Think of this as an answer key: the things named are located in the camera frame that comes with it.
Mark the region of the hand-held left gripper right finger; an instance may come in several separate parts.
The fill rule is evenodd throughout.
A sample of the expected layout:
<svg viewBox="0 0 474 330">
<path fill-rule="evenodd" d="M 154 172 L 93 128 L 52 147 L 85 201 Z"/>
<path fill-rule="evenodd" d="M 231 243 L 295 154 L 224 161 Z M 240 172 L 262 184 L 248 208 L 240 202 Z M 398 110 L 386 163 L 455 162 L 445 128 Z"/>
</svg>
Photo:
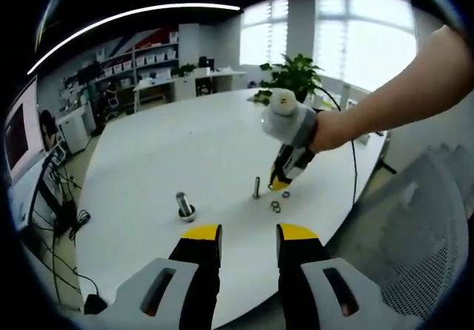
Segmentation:
<svg viewBox="0 0 474 330">
<path fill-rule="evenodd" d="M 287 329 L 417 329 L 421 320 L 402 315 L 379 286 L 342 258 L 331 258 L 310 229 L 276 227 L 278 293 Z"/>
</svg>

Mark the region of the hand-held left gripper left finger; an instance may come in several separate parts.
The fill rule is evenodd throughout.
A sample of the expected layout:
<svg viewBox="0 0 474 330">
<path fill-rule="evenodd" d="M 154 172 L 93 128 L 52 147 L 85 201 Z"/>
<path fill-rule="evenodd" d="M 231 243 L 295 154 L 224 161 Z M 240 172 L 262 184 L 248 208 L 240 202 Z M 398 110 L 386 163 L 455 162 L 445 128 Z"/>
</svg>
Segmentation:
<svg viewBox="0 0 474 330">
<path fill-rule="evenodd" d="M 167 258 L 124 281 L 115 301 L 79 318 L 80 329 L 211 329 L 220 289 L 219 224 L 186 231 Z"/>
</svg>

